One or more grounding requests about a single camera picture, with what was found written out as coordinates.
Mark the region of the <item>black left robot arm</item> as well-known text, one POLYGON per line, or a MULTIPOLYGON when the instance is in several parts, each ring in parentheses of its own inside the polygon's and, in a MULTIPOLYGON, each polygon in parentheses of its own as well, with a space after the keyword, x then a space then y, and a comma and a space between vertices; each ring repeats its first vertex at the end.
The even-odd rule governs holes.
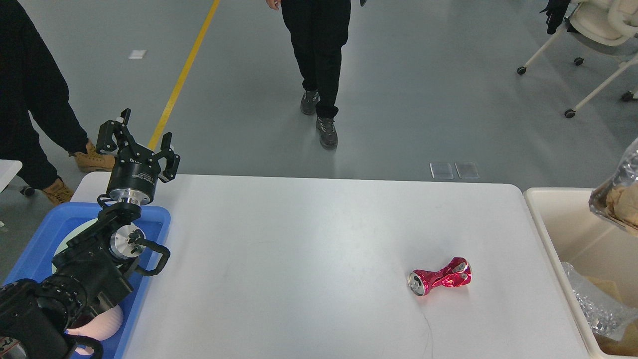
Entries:
POLYGON ((97 339, 68 333, 71 325, 96 317, 123 301, 134 287, 133 273, 161 273, 169 249, 132 230, 142 206, 153 202, 157 182, 174 179, 180 157, 171 149, 172 134, 162 137, 159 152, 139 145, 130 134, 131 110, 100 127, 97 150, 116 152, 97 220, 67 241, 54 255, 55 271, 42 280, 19 279, 1 289, 1 357, 69 359, 78 345, 103 356, 97 339))

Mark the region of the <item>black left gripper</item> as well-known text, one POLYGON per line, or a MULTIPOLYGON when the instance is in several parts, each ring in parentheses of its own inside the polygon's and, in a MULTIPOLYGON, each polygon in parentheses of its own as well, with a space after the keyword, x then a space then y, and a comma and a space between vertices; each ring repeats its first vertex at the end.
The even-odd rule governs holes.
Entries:
POLYGON ((157 153, 137 143, 128 127, 131 112, 124 109, 116 120, 107 120, 100 126, 98 153, 116 157, 107 196, 115 202, 146 205, 153 202, 158 179, 175 179, 180 156, 171 147, 172 132, 163 135, 157 153))

